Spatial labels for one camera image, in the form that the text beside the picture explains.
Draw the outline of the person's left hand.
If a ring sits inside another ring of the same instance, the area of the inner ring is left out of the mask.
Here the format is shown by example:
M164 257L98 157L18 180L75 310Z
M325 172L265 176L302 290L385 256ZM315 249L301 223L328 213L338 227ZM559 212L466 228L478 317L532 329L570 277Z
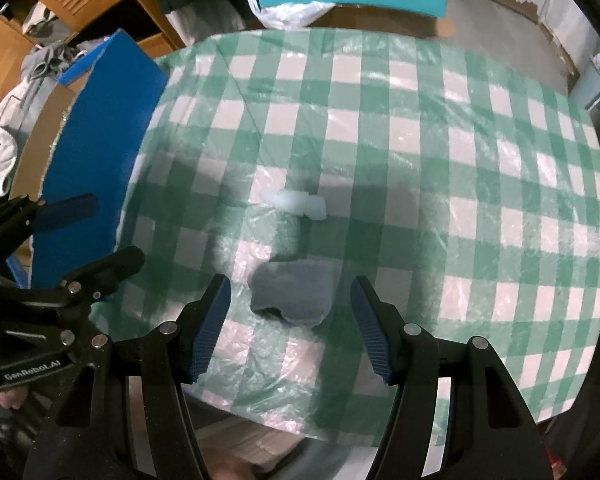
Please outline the person's left hand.
M0 391L0 405L6 410L19 410L22 404L26 402L28 396L28 387L18 387L12 390Z

